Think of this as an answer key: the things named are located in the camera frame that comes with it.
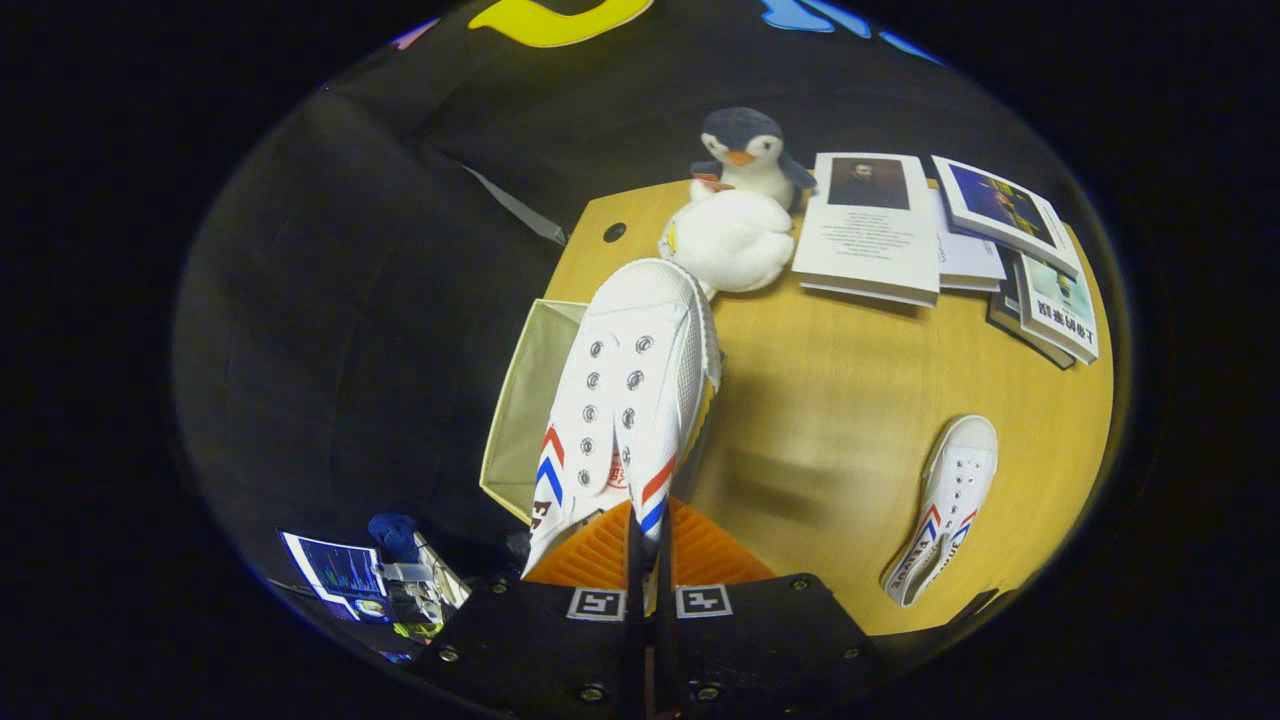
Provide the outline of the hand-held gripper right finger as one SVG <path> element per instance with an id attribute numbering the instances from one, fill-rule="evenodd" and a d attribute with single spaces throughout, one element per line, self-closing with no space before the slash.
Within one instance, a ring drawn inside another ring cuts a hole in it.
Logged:
<path id="1" fill-rule="evenodd" d="M 676 498 L 655 585 L 659 719 L 837 719 L 886 679 L 884 655 L 819 577 L 771 571 Z"/>

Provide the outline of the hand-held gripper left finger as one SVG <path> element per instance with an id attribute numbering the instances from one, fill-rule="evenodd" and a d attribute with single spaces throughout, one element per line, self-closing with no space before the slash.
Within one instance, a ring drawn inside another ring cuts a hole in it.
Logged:
<path id="1" fill-rule="evenodd" d="M 425 682 L 492 719 L 644 719 L 645 639 L 637 527 L 622 502 L 547 560 L 613 532 L 620 588 L 488 579 L 425 653 Z"/>

